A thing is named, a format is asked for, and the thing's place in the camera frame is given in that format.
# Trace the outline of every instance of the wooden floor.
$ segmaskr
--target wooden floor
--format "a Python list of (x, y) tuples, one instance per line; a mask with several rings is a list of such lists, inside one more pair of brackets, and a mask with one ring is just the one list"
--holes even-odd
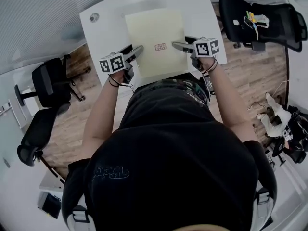
[[(266, 52), (258, 53), (251, 49), (241, 47), (233, 48), (233, 43), (224, 39), (228, 63), (223, 65), (232, 83), (244, 99), (247, 108), (253, 102), (264, 105), (265, 93), (273, 94), (278, 86), (286, 81), (286, 58), (284, 47), (268, 43)], [(78, 102), (74, 97), (69, 110), (56, 119), (49, 145), (44, 149), (43, 157), (64, 178), (67, 176), (67, 165), (74, 162), (81, 146), (83, 129), (102, 86), (95, 71), (87, 45), (77, 49), (71, 54), (69, 74), (76, 74), (87, 66), (92, 71), (76, 80), (76, 90), (86, 96), (86, 100)], [(286, 84), (282, 83), (274, 97), (280, 95), (285, 99)], [(114, 130), (118, 128), (123, 117), (132, 91), (127, 90), (118, 97), (115, 113)], [(210, 110), (214, 117), (221, 121), (215, 97), (211, 100)], [(249, 114), (255, 124), (255, 132), (262, 142), (267, 138), (265, 130), (256, 115), (266, 110), (255, 103)]]

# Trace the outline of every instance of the person's left hand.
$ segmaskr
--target person's left hand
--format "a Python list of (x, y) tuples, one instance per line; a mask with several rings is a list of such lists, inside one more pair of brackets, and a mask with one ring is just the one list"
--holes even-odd
[(121, 70), (119, 72), (112, 74), (111, 77), (115, 79), (117, 82), (119, 82), (120, 84), (122, 84), (124, 80), (124, 70)]

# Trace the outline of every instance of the sheet of paper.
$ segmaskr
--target sheet of paper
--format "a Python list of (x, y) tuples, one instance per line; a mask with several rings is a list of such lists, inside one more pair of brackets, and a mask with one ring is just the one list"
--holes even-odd
[(156, 9), (126, 15), (129, 39), (133, 47), (144, 46), (137, 58), (141, 77), (151, 77), (188, 69), (186, 54), (172, 47), (185, 42), (180, 11)]

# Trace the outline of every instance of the red stamp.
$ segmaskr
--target red stamp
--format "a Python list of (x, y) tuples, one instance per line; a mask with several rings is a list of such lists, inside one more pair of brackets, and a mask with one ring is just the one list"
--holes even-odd
[(166, 44), (156, 44), (155, 45), (155, 50), (156, 51), (162, 51), (162, 50), (165, 50), (167, 49), (167, 45)]

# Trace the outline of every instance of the white desk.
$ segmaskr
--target white desk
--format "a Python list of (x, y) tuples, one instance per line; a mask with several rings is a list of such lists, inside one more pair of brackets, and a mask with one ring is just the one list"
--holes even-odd
[[(125, 15), (160, 8), (171, 8), (181, 11), (185, 35), (217, 38), (220, 50), (218, 62), (220, 64), (227, 63), (220, 28), (210, 0), (105, 0), (80, 13), (88, 47), (102, 85), (107, 80), (108, 75), (101, 71), (99, 59), (131, 44), (128, 38)], [(95, 23), (90, 21), (90, 16), (93, 13), (98, 13), (100, 16)], [(193, 72), (196, 69), (192, 66), (189, 57), (190, 54), (187, 54), (188, 72)], [(135, 76), (131, 83), (135, 88), (184, 73), (177, 72), (141, 78), (136, 61), (133, 62), (133, 68)]]

